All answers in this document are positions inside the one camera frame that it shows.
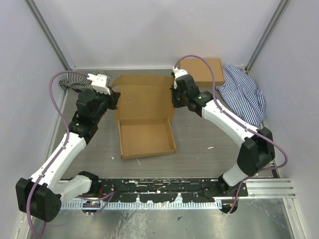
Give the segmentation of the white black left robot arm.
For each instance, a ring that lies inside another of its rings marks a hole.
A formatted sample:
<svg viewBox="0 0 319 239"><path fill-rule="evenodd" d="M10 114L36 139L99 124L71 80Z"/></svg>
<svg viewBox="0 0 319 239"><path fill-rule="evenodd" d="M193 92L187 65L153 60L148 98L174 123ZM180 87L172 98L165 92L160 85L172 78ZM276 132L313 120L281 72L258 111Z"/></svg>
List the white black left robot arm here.
<svg viewBox="0 0 319 239"><path fill-rule="evenodd" d="M81 195L90 198L100 192L99 177L86 171L66 183L60 179L75 157L88 145L107 110L116 110L119 92L107 94L81 91L77 110L59 146L30 178L20 178L15 185L18 209L45 222L52 221L63 204Z"/></svg>

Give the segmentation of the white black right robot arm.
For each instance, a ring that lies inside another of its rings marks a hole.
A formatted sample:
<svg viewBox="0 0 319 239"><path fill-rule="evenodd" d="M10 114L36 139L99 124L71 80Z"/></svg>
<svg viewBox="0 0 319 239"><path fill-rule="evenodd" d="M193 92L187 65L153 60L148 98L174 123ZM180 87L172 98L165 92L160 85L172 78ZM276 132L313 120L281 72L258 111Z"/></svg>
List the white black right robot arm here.
<svg viewBox="0 0 319 239"><path fill-rule="evenodd" d="M236 163L218 178L217 187L224 196L231 196L237 184L248 176L254 176L275 158L273 139L269 129L252 126L229 109L213 95L201 92L193 77L184 70L172 74L172 104L175 108L187 107L189 111L214 123L239 146Z"/></svg>

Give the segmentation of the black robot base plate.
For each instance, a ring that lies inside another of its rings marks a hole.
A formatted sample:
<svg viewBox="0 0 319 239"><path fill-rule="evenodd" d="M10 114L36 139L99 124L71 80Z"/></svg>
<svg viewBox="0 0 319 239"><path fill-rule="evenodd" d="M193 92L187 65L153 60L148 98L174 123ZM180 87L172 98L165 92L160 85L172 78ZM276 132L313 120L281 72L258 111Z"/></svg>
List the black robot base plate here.
<svg viewBox="0 0 319 239"><path fill-rule="evenodd" d="M108 178L99 180L95 194L83 198L101 198L114 192L111 202L164 203L174 202L181 196L183 203L215 202L218 197L233 198L238 187L222 191L217 179L211 178Z"/></svg>

